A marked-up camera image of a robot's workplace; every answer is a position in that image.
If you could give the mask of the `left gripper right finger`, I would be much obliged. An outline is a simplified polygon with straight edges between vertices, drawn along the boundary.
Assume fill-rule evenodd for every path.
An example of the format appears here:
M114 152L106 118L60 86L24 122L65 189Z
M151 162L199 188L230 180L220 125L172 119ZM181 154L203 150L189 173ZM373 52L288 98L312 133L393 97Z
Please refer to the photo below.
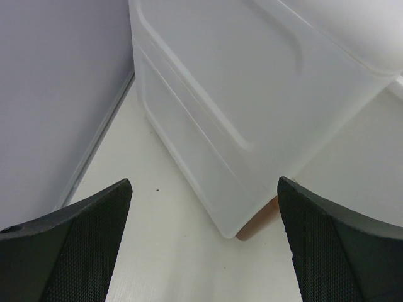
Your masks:
M402 301L402 228L281 177L280 215L303 301Z

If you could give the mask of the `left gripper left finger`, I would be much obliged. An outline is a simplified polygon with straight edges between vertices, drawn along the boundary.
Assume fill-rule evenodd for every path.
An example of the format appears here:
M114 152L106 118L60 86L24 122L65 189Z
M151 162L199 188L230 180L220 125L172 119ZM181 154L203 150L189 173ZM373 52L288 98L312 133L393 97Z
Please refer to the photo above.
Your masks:
M1 301L105 301L131 198L122 179L1 230Z

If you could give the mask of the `brown drawer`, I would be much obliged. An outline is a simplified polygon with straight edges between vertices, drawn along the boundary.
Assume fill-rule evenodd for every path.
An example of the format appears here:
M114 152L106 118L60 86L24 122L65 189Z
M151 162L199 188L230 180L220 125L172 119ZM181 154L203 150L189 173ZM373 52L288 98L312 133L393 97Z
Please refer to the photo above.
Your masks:
M278 197L274 197L261 208L236 234L236 239L247 241L264 228L272 224L280 215Z

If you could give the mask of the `beige drawer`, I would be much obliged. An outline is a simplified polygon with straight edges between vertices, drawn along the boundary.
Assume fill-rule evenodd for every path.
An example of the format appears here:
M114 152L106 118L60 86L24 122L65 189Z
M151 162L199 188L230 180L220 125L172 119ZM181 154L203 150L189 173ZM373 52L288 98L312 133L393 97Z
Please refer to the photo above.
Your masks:
M295 176L313 193L402 225L402 78L373 98Z

